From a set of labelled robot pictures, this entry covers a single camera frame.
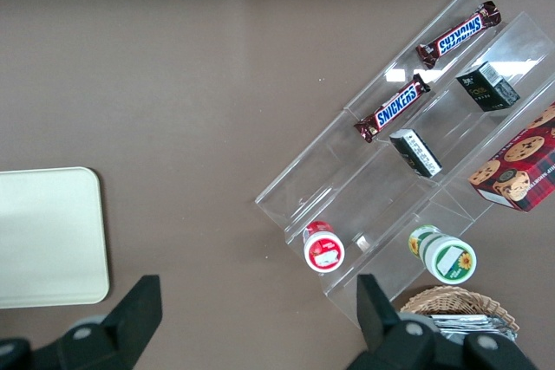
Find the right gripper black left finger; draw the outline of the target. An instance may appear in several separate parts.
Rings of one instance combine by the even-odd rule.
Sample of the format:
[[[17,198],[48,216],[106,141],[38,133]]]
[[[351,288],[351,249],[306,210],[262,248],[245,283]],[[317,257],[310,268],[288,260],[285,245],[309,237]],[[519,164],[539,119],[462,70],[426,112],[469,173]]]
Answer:
[[[162,319],[160,277],[143,276],[101,322],[85,322],[32,354],[33,369],[132,369]]]

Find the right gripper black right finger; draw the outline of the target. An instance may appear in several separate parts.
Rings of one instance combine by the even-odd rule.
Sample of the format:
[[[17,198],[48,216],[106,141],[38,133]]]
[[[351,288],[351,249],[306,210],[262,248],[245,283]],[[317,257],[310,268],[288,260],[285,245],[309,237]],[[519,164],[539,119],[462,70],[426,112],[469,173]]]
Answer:
[[[420,321],[401,319],[371,274],[357,277],[356,316],[367,349],[349,369],[460,368],[460,348]]]

